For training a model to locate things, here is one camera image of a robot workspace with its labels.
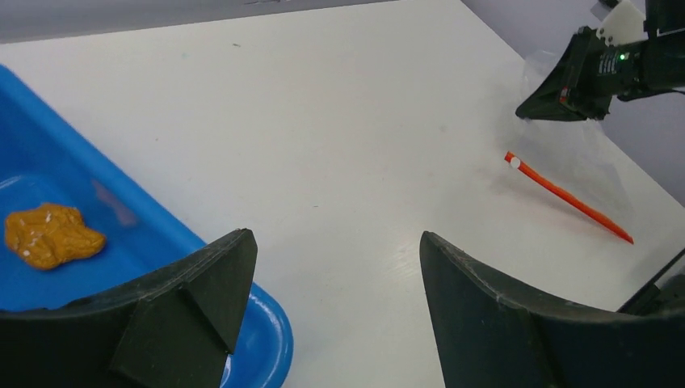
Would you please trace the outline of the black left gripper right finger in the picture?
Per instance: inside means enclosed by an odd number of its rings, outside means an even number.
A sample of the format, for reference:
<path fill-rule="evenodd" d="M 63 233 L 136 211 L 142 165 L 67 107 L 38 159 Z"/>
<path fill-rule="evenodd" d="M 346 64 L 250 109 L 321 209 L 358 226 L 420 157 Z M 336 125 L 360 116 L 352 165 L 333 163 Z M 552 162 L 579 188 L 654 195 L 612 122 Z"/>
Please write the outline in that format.
<path fill-rule="evenodd" d="M 618 311 L 494 269 L 433 232 L 419 259 L 447 387 L 681 387 L 684 256 Z"/>

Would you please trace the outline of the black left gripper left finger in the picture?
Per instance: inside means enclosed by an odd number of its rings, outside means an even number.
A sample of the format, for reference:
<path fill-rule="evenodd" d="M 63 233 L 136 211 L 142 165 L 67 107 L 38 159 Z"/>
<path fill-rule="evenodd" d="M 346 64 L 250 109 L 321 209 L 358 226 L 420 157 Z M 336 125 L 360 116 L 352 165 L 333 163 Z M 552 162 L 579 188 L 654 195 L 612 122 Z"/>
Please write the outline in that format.
<path fill-rule="evenodd" d="M 216 387 L 235 351 L 258 248 L 235 230 L 56 309 L 1 314 L 4 387 Z"/>

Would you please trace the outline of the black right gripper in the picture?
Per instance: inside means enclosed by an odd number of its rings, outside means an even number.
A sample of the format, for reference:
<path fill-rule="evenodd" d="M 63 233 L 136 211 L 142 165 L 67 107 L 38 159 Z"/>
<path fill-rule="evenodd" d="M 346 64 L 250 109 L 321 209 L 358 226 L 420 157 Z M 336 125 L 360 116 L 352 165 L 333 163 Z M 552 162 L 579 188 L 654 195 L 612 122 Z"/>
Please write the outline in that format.
<path fill-rule="evenodd" d="M 607 46 L 595 29 L 580 27 L 551 73 L 517 107 L 517 117 L 602 120 L 612 96 L 630 101 L 681 93 L 684 2 L 646 1 L 643 12 L 645 39 L 636 43 Z"/>

